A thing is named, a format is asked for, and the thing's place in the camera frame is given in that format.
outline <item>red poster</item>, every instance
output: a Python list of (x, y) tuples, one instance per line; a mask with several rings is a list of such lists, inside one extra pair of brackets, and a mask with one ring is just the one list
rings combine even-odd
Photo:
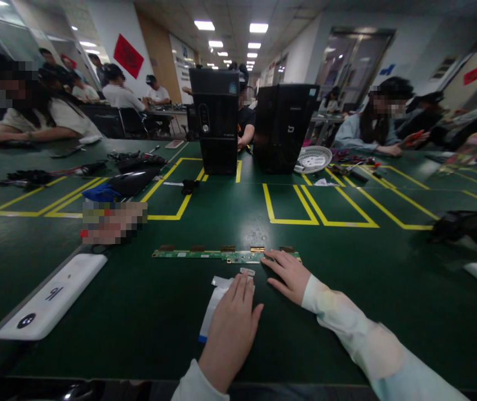
[(463, 76), (463, 85), (468, 85), (477, 80), (477, 67)]
[(114, 58), (120, 66), (124, 67), (135, 79), (138, 78), (138, 73), (140, 73), (144, 58), (121, 34), (116, 42)]

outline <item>circuit board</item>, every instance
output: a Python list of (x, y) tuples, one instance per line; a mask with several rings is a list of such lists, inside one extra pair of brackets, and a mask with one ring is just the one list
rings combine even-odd
[[(300, 254), (298, 252), (288, 252), (301, 262)], [(261, 263), (261, 258), (265, 257), (263, 252), (252, 251), (236, 251), (236, 252), (222, 252), (222, 251), (161, 251), (155, 250), (152, 257), (163, 258), (194, 258), (194, 259), (220, 259), (229, 264), (238, 265), (258, 265)]]

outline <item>computer case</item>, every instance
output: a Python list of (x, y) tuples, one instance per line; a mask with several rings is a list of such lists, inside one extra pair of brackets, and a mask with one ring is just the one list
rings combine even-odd
[(239, 72), (190, 69), (205, 173), (237, 173)]
[(318, 85), (278, 84), (259, 89), (254, 157), (266, 174), (290, 174), (300, 154)]

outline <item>plastic bottle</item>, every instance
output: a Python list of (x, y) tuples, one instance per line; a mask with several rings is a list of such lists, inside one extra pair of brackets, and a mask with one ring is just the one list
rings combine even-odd
[(477, 133), (471, 135), (454, 154), (439, 167), (439, 173), (451, 174), (477, 158)]

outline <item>workbench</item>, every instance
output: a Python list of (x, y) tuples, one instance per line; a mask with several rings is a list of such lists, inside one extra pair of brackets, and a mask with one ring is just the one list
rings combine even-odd
[[(176, 150), (160, 144), (155, 154), (171, 163), (162, 180), (133, 199), (148, 202), (148, 223), (131, 244), (109, 251), (107, 264), (11, 376), (178, 380), (203, 350), (198, 334), (213, 276), (232, 277), (241, 265), (152, 258), (153, 251), (165, 244), (292, 246), (318, 279), (348, 295), (445, 380), (477, 390), (477, 280), (462, 269), (477, 262), (477, 249), (428, 243), (431, 225), (445, 212), (477, 211), (477, 166), (440, 176), (425, 152), (408, 151), (381, 160), (384, 179), (369, 176), (362, 184), (327, 171), (264, 175), (243, 151), (236, 176), (209, 176), (198, 143)], [(39, 152), (0, 150), (0, 179), (155, 145), (103, 140), (66, 159), (49, 157), (65, 143)], [(99, 177), (117, 173), (112, 168)], [(24, 198), (21, 188), (0, 188), (0, 323), (74, 251), (85, 251), (79, 193), (96, 178), (68, 177)], [(320, 178), (340, 187), (312, 185)], [(164, 185), (184, 179), (201, 181), (192, 195)], [(367, 384), (334, 333), (266, 283), (274, 276), (269, 269), (248, 268), (256, 271), (254, 303), (265, 308), (238, 382)], [(0, 341), (0, 366), (16, 346)]]

